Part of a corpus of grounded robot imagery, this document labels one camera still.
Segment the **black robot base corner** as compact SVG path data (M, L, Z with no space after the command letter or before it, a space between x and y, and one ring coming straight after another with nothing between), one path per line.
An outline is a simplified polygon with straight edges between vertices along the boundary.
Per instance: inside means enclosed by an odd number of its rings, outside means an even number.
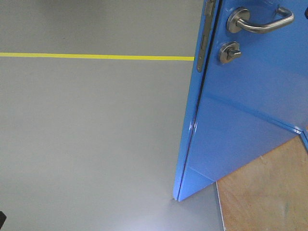
M0 211L0 229L2 228L6 218L7 216L2 211Z

